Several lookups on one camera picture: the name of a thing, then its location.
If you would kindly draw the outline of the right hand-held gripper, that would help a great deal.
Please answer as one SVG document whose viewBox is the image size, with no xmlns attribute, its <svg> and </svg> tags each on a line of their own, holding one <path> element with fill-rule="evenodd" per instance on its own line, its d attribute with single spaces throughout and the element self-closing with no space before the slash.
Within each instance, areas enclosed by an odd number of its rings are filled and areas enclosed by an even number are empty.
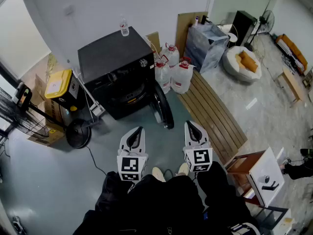
<svg viewBox="0 0 313 235">
<path fill-rule="evenodd" d="M 184 135 L 184 159 L 190 172 L 208 171 L 213 162 L 213 148 L 207 131 L 199 124 L 187 120 L 184 124 Z"/>
</svg>

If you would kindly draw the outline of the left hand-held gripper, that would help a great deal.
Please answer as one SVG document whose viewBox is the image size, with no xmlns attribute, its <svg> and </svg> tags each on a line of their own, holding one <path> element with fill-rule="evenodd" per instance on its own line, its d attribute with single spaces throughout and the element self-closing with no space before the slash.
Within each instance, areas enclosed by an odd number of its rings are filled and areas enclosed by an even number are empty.
<svg viewBox="0 0 313 235">
<path fill-rule="evenodd" d="M 142 179 L 148 161 L 145 150 L 145 129 L 142 126 L 131 129 L 121 138 L 117 166 L 122 181 Z"/>
</svg>

